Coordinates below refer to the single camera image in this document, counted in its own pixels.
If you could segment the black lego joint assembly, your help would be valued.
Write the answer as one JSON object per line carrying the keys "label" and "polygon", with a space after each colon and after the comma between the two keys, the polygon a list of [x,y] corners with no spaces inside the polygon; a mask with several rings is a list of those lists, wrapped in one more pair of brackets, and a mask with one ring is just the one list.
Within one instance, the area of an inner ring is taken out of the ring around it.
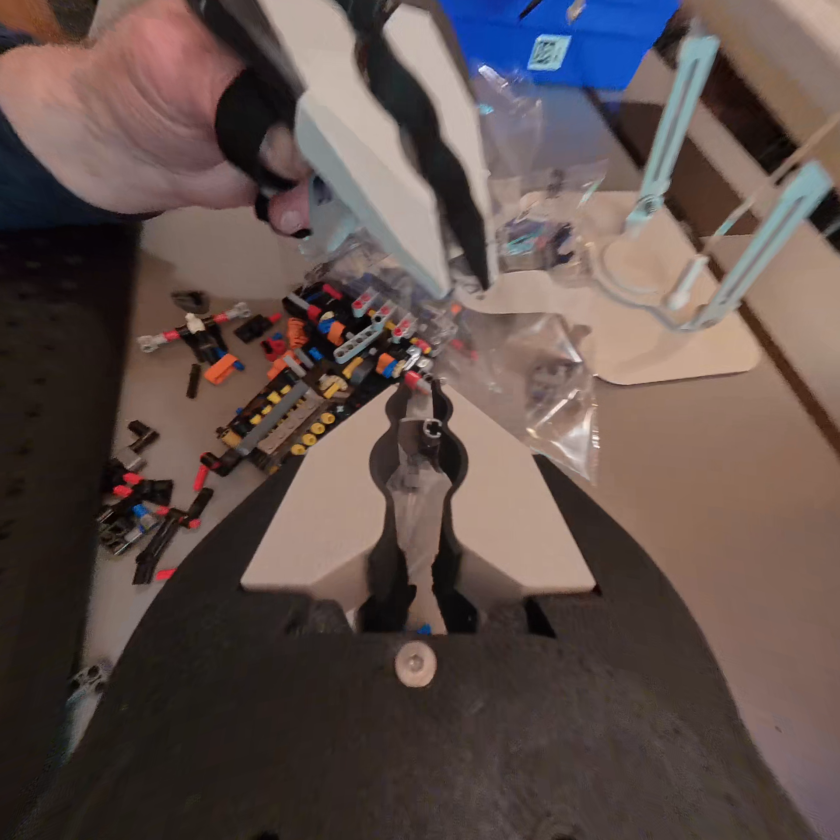
{"label": "black lego joint assembly", "polygon": [[244,301],[216,314],[199,316],[187,313],[183,325],[169,331],[139,336],[135,342],[140,350],[147,354],[166,345],[181,342],[191,349],[197,363],[213,365],[229,352],[222,334],[222,326],[246,320],[252,314],[249,305]]}

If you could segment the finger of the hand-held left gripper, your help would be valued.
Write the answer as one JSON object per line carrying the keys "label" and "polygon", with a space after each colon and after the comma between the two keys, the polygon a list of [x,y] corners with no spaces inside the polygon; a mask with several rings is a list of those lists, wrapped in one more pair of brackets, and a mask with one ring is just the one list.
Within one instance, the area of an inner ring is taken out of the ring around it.
{"label": "finger of the hand-held left gripper", "polygon": [[383,27],[395,58],[431,102],[437,127],[429,152],[415,142],[416,160],[431,165],[426,175],[452,238],[476,283],[496,282],[496,234],[492,224],[489,171],[476,100],[463,68],[457,39],[433,2],[401,2]]}
{"label": "finger of the hand-held left gripper", "polygon": [[301,151],[383,249],[441,298],[452,287],[454,240],[426,178],[431,164],[417,162],[415,146],[429,152],[437,120],[383,35],[399,3],[273,2],[266,10],[309,78]]}

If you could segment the person's left forearm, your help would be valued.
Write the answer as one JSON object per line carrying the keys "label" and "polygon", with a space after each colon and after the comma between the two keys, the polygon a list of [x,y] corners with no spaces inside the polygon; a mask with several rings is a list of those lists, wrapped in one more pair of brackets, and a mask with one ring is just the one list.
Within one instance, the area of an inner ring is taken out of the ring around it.
{"label": "person's left forearm", "polygon": [[78,97],[56,77],[76,52],[36,43],[2,27],[1,229],[141,224],[161,215],[119,213],[86,201],[62,175],[84,162],[72,154],[84,140]]}

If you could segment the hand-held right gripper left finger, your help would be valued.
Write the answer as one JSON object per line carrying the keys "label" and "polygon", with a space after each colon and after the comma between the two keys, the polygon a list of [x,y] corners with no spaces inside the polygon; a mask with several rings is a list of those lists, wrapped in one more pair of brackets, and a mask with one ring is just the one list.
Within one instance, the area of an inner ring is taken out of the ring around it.
{"label": "hand-held right gripper left finger", "polygon": [[388,488],[411,399],[390,386],[327,433],[298,464],[241,585],[308,595],[357,611],[364,632],[398,633],[416,587],[397,540]]}

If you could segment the blue bin with white tag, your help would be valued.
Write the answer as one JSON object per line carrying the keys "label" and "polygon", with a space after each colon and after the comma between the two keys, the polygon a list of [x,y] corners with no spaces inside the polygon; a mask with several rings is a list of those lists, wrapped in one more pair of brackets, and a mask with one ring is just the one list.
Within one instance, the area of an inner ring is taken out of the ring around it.
{"label": "blue bin with white tag", "polygon": [[443,1],[471,67],[622,91],[679,1]]}

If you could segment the wooden and white book stand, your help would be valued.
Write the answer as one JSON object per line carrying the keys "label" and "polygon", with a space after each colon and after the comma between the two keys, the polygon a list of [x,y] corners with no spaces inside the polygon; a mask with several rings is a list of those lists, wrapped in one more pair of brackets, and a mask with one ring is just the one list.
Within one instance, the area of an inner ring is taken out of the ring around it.
{"label": "wooden and white book stand", "polygon": [[496,315],[559,314],[583,324],[595,347],[593,374],[615,385],[737,374],[758,363],[758,342],[738,309],[832,191],[821,163],[805,157],[838,115],[696,245],[666,195],[719,46],[719,37],[698,21],[681,39],[637,192],[601,184],[584,207],[583,272],[576,283],[544,271],[508,275],[470,307]]}

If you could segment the black lego assembly yellow studs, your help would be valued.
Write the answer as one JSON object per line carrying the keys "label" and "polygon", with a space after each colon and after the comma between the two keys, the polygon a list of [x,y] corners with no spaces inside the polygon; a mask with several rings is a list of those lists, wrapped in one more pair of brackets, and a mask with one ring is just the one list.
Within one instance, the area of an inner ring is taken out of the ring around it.
{"label": "black lego assembly yellow studs", "polygon": [[219,455],[203,453],[201,469],[226,477],[240,465],[251,464],[272,476],[397,383],[366,360],[349,375],[325,362],[315,363],[303,377],[285,368],[217,429],[223,450]]}

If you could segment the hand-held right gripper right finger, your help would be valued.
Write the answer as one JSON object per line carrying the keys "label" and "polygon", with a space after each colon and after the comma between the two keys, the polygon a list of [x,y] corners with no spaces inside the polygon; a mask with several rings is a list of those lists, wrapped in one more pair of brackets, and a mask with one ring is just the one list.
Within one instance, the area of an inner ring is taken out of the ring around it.
{"label": "hand-held right gripper right finger", "polygon": [[449,479],[432,593],[447,634],[474,634],[498,607],[596,593],[531,451],[453,388],[433,383],[437,462]]}

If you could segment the large clear plastic bag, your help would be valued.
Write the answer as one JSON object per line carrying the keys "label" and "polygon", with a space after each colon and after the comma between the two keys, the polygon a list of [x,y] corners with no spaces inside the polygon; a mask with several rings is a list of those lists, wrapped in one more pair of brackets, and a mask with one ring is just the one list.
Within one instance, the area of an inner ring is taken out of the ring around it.
{"label": "large clear plastic bag", "polygon": [[449,479],[438,465],[440,422],[433,383],[447,385],[548,466],[591,478],[598,449],[594,378],[581,343],[589,329],[559,314],[464,312],[458,350],[440,356],[430,385],[412,396],[400,422],[401,464],[388,482],[408,580],[432,591],[443,501]]}

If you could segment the clear bag of pieces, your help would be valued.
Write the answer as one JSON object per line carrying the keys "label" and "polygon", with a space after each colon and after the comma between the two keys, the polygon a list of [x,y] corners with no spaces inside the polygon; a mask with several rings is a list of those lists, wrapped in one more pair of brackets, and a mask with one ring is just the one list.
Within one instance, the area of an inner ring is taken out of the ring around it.
{"label": "clear bag of pieces", "polygon": [[[500,73],[477,64],[471,79],[478,97],[483,139],[490,151],[490,198],[497,235],[500,278],[529,271],[554,274],[575,284],[583,272],[585,205],[601,187],[607,160],[588,150],[583,161],[543,167],[550,138],[549,105],[527,73]],[[310,181],[312,221],[327,225],[307,248],[328,256],[325,283],[349,293],[373,287],[369,308],[391,299],[400,312],[440,308],[317,176]]]}

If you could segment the person's left hand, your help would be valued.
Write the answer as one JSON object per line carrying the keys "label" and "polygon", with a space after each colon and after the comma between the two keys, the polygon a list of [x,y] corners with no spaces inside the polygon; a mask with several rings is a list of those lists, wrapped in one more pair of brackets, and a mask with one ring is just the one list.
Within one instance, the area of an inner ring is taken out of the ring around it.
{"label": "person's left hand", "polygon": [[78,97],[84,162],[61,180],[123,214],[255,203],[256,184],[219,150],[214,116],[242,63],[186,2],[141,2],[88,45],[46,45],[76,57],[56,77]]}

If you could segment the pile of loose lego pieces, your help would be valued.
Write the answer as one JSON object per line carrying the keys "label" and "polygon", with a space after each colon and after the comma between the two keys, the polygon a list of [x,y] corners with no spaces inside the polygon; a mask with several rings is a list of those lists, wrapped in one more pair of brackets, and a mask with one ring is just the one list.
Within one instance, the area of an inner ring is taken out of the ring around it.
{"label": "pile of loose lego pieces", "polygon": [[[362,361],[369,361],[377,373],[397,379],[397,384],[404,382],[416,392],[428,387],[435,359],[451,343],[458,350],[464,348],[458,339],[463,305],[443,301],[440,308],[422,306],[400,312],[391,299],[386,299],[369,308],[372,291],[373,287],[368,287],[365,293],[349,293],[342,283],[334,287],[327,285],[325,279],[310,280],[282,299],[281,312],[270,316],[253,312],[250,318],[236,321],[234,335],[238,341],[259,342],[269,363],[267,382],[257,393],[283,369],[289,368],[297,377],[303,377],[318,362],[335,364],[344,375],[349,375],[360,369]],[[385,316],[380,338],[349,362],[336,364],[333,352],[347,338],[369,326],[376,313]],[[194,361],[187,398],[196,397],[209,366]],[[228,422],[246,404],[238,407]],[[170,571],[158,571],[161,557],[179,530],[200,527],[214,495],[214,490],[207,487],[207,478],[215,474],[202,471],[199,460],[192,504],[185,509],[174,507],[173,481],[142,475],[145,450],[159,438],[158,431],[141,421],[130,422],[128,429],[133,441],[123,454],[111,457],[102,477],[102,491],[109,501],[98,516],[98,538],[100,545],[115,557],[140,545],[132,585],[146,586],[172,575]]]}

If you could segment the light grey lego beam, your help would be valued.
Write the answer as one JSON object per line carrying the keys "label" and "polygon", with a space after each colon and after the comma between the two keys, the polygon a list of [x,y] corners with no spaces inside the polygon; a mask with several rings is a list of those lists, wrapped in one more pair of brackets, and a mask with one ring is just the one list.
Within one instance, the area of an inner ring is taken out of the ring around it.
{"label": "light grey lego beam", "polygon": [[347,338],[334,352],[336,364],[345,364],[377,341],[385,328],[385,316],[376,313],[369,326]]}

